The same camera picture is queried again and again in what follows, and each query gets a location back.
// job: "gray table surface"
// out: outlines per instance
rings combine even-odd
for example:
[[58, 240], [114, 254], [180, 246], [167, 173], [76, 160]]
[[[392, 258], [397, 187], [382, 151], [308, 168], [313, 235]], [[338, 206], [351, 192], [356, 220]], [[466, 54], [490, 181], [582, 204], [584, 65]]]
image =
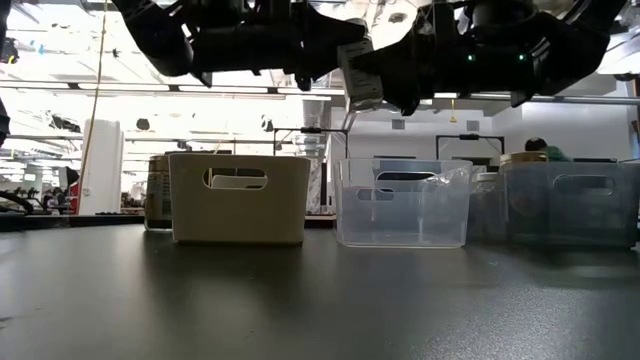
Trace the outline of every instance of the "gray table surface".
[[638, 359], [638, 254], [0, 234], [0, 359]]

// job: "beige storage bin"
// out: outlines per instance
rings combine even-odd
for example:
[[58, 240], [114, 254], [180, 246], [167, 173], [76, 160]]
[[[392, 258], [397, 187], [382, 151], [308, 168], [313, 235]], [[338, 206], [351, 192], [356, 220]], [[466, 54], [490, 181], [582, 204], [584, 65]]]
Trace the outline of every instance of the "beige storage bin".
[[[173, 239], [296, 244], [304, 239], [309, 160], [295, 157], [169, 156]], [[205, 182], [209, 169], [214, 175]], [[240, 176], [229, 176], [234, 172]], [[243, 176], [243, 171], [264, 177]]]

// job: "person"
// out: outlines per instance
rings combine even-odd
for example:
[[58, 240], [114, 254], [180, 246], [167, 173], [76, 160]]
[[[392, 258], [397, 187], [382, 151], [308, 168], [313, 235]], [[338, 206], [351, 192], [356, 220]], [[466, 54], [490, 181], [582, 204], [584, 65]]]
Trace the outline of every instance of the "person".
[[524, 145], [525, 151], [541, 151], [547, 154], [549, 161], [571, 161], [557, 146], [547, 145], [541, 138], [531, 138]]

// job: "fluorescent light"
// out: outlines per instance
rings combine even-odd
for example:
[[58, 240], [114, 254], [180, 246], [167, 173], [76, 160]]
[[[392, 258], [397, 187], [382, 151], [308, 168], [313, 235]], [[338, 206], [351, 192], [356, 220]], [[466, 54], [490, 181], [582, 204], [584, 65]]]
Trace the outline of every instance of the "fluorescent light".
[[331, 101], [331, 96], [287, 95], [287, 100]]
[[[83, 90], [95, 90], [98, 84], [78, 84]], [[114, 91], [169, 91], [169, 86], [160, 84], [100, 84], [100, 90]]]
[[330, 88], [314, 88], [311, 91], [302, 91], [298, 88], [278, 88], [280, 94], [291, 95], [344, 95], [342, 89], [330, 89]]
[[435, 93], [433, 95], [434, 99], [457, 99], [458, 94], [456, 93]]
[[266, 94], [269, 90], [265, 87], [246, 87], [246, 86], [180, 86], [180, 91], [186, 92], [216, 92], [231, 94]]
[[68, 89], [69, 85], [62, 82], [0, 81], [0, 87], [12, 89]]

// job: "dark countertop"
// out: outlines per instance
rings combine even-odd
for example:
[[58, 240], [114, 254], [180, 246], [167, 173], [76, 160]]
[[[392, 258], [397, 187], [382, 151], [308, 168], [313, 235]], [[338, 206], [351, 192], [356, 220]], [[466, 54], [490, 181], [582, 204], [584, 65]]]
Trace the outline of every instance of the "dark countertop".
[[0, 359], [638, 359], [638, 254], [0, 234]]

